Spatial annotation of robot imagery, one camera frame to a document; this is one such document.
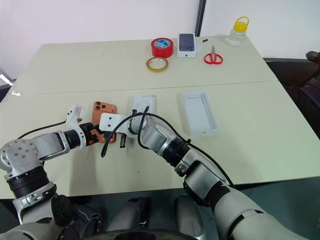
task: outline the plastic bottle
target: plastic bottle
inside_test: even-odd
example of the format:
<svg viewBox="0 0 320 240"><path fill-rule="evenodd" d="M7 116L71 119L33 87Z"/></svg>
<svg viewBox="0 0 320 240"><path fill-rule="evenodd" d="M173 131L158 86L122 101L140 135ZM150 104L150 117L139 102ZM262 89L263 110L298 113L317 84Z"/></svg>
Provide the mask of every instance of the plastic bottle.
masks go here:
<svg viewBox="0 0 320 240"><path fill-rule="evenodd" d="M247 32L247 28L249 25L249 18L246 16L239 17L231 29L228 37L226 38L226 42L233 47L239 46L243 43L245 39L245 35Z"/></svg>

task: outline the black cable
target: black cable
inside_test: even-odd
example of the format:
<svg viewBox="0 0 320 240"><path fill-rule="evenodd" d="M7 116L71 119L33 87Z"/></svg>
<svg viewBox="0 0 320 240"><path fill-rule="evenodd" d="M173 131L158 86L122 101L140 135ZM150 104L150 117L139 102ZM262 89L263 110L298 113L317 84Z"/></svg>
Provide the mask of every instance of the black cable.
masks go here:
<svg viewBox="0 0 320 240"><path fill-rule="evenodd" d="M202 153L203 155L205 155L208 159L210 159L216 166L217 168L222 172L222 174L224 175L224 177L227 179L227 181L229 182L230 187L236 189L236 186L234 185L234 183L231 181L230 177L228 176L228 174L225 172L225 170L216 162L216 160L214 160L209 154L207 154L205 151L203 151L202 149L200 149L199 147L189 143L188 144L190 147L198 150L200 153Z"/></svg>
<svg viewBox="0 0 320 240"><path fill-rule="evenodd" d="M25 134L22 134L20 137L18 137L18 139L22 139L23 137L29 135L29 134L32 134L36 131L40 131L40 130L43 130L43 129L48 129L48 128L52 128L52 127L55 127L55 126L58 126L58 125L61 125L61 124L64 124L66 123L66 120L62 121L62 122L58 122L58 123L55 123L55 124L52 124L52 125L48 125L48 126L43 126L43 127L39 127L37 129L34 129L34 130L31 130L31 131L28 131L26 132Z"/></svg>
<svg viewBox="0 0 320 240"><path fill-rule="evenodd" d="M141 140L140 140L140 135L141 135L141 130L142 130L142 126L144 124L144 121L145 121L145 117L146 117L146 113L148 112L149 110L149 106L146 106L144 111L143 111L143 115L142 115L142 118L141 118L141 121L140 121L140 126L139 126L139 130L138 130L138 144L140 145L140 147L142 147L143 149L149 149L148 147L144 146L142 143L141 143Z"/></svg>
<svg viewBox="0 0 320 240"><path fill-rule="evenodd" d="M134 114L134 115L131 115L131 116L128 116L126 117L125 119L123 119L114 129L113 131L111 132L111 134L109 135L109 137L105 140L105 143L103 145L103 148L102 148L102 151L101 151L101 157L103 158L106 153L107 153L107 149L108 149L108 144L109 144L109 141L110 139L112 138L112 135L116 133L116 131L118 130L118 128L124 124L126 121L134 118L134 117L137 117L137 116L142 116L142 115L145 115L145 116L151 116L151 117L155 117L157 119L160 119L161 121L163 121L166 125L168 125L168 127L174 132L174 134L180 138L183 142L187 143L190 147L198 150L200 153L202 153L203 155L205 155L208 159L210 159L216 166L217 168L224 174L225 178L227 179L227 181L229 182L229 185L232 187L232 188L236 188L234 183L231 181L230 177L227 175L227 173L223 170L223 168L217 163L216 160L214 160L209 154L207 154L205 151L203 151L201 148L193 145L190 143L189 140L185 140L177 131L176 129L167 121L165 120L164 118L156 115L156 114L152 114L152 113L148 113L148 112L139 112L137 114Z"/></svg>

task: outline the orange phone case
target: orange phone case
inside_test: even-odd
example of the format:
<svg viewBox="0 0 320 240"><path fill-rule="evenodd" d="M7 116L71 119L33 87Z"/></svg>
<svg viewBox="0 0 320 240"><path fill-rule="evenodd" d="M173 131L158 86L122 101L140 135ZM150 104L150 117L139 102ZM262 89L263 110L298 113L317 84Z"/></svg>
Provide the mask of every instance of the orange phone case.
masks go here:
<svg viewBox="0 0 320 240"><path fill-rule="evenodd" d="M92 123L93 124L100 124L101 114L109 113L109 114L116 114L117 107L115 105L105 103L102 101L95 101L93 104L92 110ZM98 137L99 143L105 143L106 139L103 134L99 134L97 130L93 129L91 131L93 134L96 134ZM114 143L117 139L117 134L113 134L112 138L110 139L109 143Z"/></svg>

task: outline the red scissors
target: red scissors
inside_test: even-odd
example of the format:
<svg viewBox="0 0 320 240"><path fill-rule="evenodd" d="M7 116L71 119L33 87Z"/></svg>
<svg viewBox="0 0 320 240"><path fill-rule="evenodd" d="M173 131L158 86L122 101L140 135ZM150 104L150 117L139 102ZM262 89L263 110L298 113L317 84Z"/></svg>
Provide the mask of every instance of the red scissors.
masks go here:
<svg viewBox="0 0 320 240"><path fill-rule="evenodd" d="M206 64L222 64L224 59L216 53L215 45L212 45L211 52L204 56Z"/></svg>

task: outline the masking tape roll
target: masking tape roll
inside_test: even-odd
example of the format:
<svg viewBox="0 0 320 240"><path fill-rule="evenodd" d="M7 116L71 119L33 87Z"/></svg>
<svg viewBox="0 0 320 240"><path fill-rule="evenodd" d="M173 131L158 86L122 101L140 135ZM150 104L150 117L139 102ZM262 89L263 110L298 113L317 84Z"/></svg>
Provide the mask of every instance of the masking tape roll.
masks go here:
<svg viewBox="0 0 320 240"><path fill-rule="evenodd" d="M146 61L146 67L155 73L160 73L166 70L169 67L167 59L159 56L154 56Z"/></svg>

